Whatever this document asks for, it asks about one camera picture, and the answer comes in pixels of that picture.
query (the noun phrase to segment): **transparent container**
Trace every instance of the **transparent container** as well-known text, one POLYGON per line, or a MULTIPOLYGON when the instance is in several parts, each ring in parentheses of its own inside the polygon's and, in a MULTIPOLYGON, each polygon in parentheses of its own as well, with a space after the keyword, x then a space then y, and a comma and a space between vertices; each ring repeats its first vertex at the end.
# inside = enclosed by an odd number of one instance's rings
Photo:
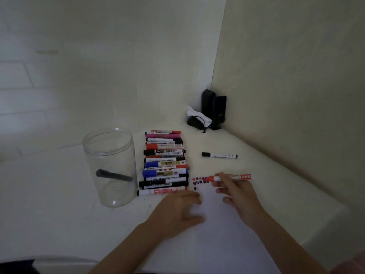
POLYGON ((120 207, 136 196, 136 166, 132 134, 104 128, 83 139, 84 152, 100 202, 120 207))

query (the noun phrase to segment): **pink marker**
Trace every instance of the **pink marker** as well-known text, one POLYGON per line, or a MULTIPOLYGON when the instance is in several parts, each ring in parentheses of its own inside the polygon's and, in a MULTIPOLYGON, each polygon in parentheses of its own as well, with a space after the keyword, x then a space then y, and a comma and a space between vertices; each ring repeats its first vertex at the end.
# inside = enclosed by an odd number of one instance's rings
POLYGON ((180 134, 146 134, 147 138, 181 138, 180 134))
POLYGON ((187 190, 187 189, 188 189, 188 187, 186 187, 186 186, 167 187, 165 189, 142 189, 142 190, 137 190, 137 196, 165 194, 165 193, 171 193, 174 191, 187 190))
MULTIPOLYGON (((243 175, 230 175, 233 181, 242 181, 242 180, 251 180, 251 174, 243 174, 243 175)), ((204 181, 208 182, 220 182, 221 178, 219 176, 209 176, 204 178, 204 181)))

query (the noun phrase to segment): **person's right hand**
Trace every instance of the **person's right hand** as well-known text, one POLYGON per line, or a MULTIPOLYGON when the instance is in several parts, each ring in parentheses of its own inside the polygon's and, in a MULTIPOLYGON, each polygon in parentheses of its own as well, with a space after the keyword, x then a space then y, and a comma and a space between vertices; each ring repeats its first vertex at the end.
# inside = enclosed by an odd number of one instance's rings
POLYGON ((234 182, 223 172, 218 175, 221 182, 212 182, 214 187, 218 187, 215 192, 229 195, 230 197, 223 197, 223 202, 234 207, 242 221, 253 228, 267 212, 261 206, 252 184, 249 181, 234 182))

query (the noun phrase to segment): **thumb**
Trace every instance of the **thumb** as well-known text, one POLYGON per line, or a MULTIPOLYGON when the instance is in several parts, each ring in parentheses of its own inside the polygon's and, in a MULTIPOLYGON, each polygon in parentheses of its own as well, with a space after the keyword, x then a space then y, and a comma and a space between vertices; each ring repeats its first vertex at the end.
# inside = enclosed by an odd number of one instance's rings
POLYGON ((185 218, 184 226, 185 229, 196 226, 198 224, 202 224, 205 222, 205 219, 202 216, 193 216, 189 218, 185 218))
POLYGON ((230 192, 234 192, 235 190, 238 189, 237 185, 232 181, 232 179, 227 174, 221 172, 219 173, 219 176, 221 178, 221 181, 226 185, 226 187, 230 192))

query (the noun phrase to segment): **white tissue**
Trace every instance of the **white tissue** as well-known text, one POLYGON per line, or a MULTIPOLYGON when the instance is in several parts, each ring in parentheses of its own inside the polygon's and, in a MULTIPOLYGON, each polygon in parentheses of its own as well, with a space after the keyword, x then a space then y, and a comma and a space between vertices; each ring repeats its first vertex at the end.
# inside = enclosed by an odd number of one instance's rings
POLYGON ((192 107, 188 106, 188 110, 186 111, 186 115, 188 116, 197 116, 199 121, 204 124, 204 127, 208 127, 212 123, 212 119, 208 118, 207 116, 203 115, 201 112, 197 112, 193 110, 192 107))

